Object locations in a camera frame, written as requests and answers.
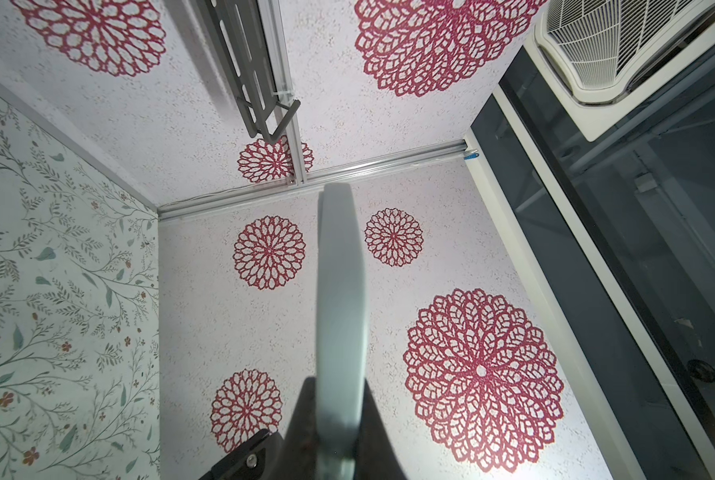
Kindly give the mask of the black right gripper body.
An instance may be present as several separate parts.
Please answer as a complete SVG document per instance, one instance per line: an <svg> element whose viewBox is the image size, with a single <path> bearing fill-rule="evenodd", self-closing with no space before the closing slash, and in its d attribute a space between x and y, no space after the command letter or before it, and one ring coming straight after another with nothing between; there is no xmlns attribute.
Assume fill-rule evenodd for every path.
<svg viewBox="0 0 715 480"><path fill-rule="evenodd" d="M279 432L261 429L214 464L200 480L270 479L281 447Z"/></svg>

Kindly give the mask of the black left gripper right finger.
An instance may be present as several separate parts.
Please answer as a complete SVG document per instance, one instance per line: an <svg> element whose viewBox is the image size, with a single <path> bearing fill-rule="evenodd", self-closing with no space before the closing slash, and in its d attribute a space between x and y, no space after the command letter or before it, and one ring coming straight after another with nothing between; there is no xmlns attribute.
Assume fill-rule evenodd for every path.
<svg viewBox="0 0 715 480"><path fill-rule="evenodd" d="M363 391L361 427L356 440L357 480L405 480L405 472L395 456L395 450L379 414L377 402L369 384Z"/></svg>

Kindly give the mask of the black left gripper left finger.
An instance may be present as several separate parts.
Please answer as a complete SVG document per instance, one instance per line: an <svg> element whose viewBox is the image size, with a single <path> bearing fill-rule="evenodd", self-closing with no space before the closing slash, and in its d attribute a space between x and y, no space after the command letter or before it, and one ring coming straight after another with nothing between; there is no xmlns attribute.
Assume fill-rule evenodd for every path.
<svg viewBox="0 0 715 480"><path fill-rule="evenodd" d="M268 476L269 479L315 478L317 460L315 387L314 377L307 377L304 380L282 446Z"/></svg>

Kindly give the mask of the black phone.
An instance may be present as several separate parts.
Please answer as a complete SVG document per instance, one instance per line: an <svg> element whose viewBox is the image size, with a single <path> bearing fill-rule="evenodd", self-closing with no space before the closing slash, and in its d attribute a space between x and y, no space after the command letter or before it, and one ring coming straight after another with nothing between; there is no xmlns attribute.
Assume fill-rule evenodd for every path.
<svg viewBox="0 0 715 480"><path fill-rule="evenodd" d="M351 479L363 416L369 306L361 230L346 183L323 187L317 247L315 477Z"/></svg>

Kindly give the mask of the white ceiling air vent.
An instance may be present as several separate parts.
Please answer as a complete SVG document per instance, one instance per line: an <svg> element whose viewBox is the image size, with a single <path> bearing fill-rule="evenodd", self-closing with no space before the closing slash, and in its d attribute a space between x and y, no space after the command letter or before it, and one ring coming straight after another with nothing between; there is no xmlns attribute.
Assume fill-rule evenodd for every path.
<svg viewBox="0 0 715 480"><path fill-rule="evenodd" d="M551 1L525 51L595 141L715 47L715 1Z"/></svg>

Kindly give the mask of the grey wall shelf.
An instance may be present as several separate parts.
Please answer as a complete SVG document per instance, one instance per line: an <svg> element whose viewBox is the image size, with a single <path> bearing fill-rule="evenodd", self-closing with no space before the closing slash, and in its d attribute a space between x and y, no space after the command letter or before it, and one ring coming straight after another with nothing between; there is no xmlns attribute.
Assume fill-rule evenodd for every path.
<svg viewBox="0 0 715 480"><path fill-rule="evenodd" d="M275 144L295 120L276 1L199 1L196 9L219 71L250 137Z"/></svg>

